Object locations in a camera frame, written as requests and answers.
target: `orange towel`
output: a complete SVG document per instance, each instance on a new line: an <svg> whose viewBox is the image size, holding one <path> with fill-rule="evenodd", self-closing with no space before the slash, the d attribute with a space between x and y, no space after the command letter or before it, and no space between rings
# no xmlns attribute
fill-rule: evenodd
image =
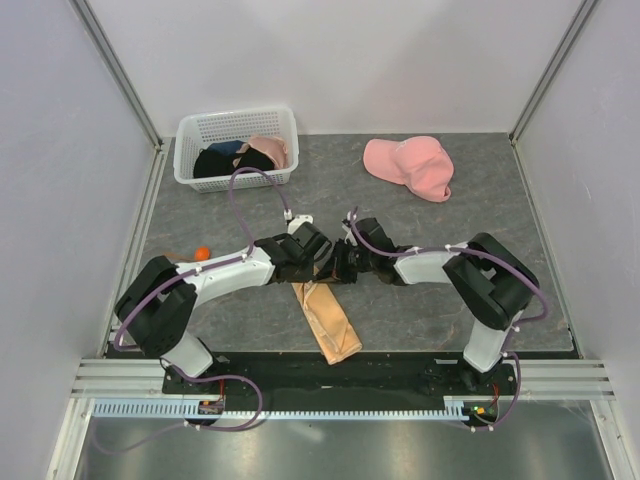
<svg viewBox="0 0 640 480"><path fill-rule="evenodd" d="M293 290L329 365L362 350L362 343L329 285L294 283Z"/></svg>

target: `blue cloth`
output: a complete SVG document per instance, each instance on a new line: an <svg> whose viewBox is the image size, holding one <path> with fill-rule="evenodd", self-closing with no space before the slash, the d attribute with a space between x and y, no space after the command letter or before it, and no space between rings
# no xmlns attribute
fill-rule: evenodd
<svg viewBox="0 0 640 480"><path fill-rule="evenodd" d="M229 142L212 143L207 150L214 150L223 155L233 155L244 145L240 140L231 140Z"/></svg>

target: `plastic basket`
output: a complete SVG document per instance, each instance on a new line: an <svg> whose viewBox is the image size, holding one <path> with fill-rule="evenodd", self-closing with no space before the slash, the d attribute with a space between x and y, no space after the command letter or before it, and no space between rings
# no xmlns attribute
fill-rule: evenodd
<svg viewBox="0 0 640 480"><path fill-rule="evenodd" d="M298 130L293 112L287 107L254 108L233 112L203 113L183 118L178 126L176 149L173 157L173 175L179 183L191 186L199 193L229 189L231 176L193 178L193 165L200 150L214 142L246 141L251 135L281 137L287 143L287 167L266 172L276 183L289 181L291 172L298 167ZM252 188L270 185L257 173L238 175L234 188Z"/></svg>

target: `baseball cap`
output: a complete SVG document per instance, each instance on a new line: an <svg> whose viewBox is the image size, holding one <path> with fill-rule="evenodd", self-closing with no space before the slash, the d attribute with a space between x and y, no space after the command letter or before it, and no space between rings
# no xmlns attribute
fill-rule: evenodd
<svg viewBox="0 0 640 480"><path fill-rule="evenodd" d="M451 196L448 185L453 162L433 137L411 137L403 142L371 140L364 149L364 167L375 177L406 185L425 200L444 202Z"/></svg>

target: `gray tabletop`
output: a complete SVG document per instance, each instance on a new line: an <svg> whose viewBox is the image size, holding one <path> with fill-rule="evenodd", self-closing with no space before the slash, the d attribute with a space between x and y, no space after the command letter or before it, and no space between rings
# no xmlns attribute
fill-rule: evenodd
<svg viewBox="0 0 640 480"><path fill-rule="evenodd" d="M489 232L538 276L552 308L549 318L523 325L512 347L571 350L567 322L507 136L434 135L456 168L451 198L442 204L422 200L364 169L362 152L368 140L409 136L301 136L300 165L283 187L294 213L313 215L332 240L344 236L340 221L354 205L360 206L360 218L375 216L400 245L454 244ZM279 198L270 188L239 190L236 199L256 238L285 231ZM170 157L142 264L167 251L191 256L206 245L212 256L220 256L245 244L227 194L198 194L178 184ZM364 274L356 285L332 290L365 350L461 350L471 332L471 316L451 286L394 287ZM527 313L538 310L534 301ZM193 313L189 331L217 351L318 349L292 287L286 284L240 290L210 301Z"/></svg>

